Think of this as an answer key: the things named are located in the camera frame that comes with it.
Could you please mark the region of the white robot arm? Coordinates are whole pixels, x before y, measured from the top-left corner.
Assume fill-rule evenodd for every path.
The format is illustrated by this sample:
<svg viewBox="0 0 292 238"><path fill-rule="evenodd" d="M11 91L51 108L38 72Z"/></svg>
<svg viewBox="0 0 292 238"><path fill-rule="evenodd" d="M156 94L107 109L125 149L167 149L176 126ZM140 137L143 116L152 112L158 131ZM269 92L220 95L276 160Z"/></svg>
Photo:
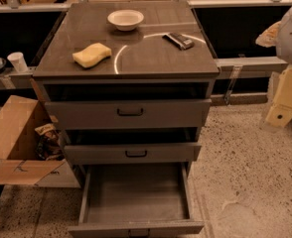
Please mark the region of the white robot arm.
<svg viewBox="0 0 292 238"><path fill-rule="evenodd" d="M288 67L279 75L271 105L261 122L263 128L277 131L292 120L292 7L255 42L262 47L274 47L276 55L288 63Z"/></svg>

